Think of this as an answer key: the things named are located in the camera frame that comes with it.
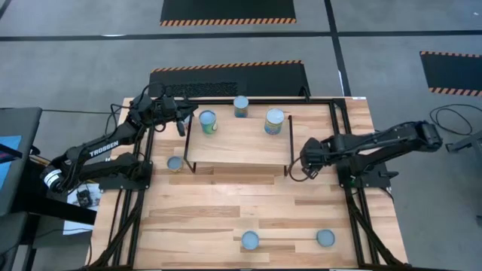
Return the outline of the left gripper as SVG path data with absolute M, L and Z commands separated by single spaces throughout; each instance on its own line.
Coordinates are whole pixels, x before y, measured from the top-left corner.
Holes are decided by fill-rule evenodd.
M 165 120 L 177 120 L 176 128 L 181 137 L 185 136 L 185 122 L 188 112 L 193 113 L 199 108 L 198 104 L 185 101 L 176 101 L 173 97 L 165 97 L 161 99 L 160 110 Z

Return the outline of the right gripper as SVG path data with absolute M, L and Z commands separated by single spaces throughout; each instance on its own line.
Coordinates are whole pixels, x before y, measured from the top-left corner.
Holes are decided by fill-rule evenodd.
M 300 151 L 303 173 L 309 179 L 314 179 L 323 166 L 329 166 L 330 147 L 326 142 L 309 138 Z

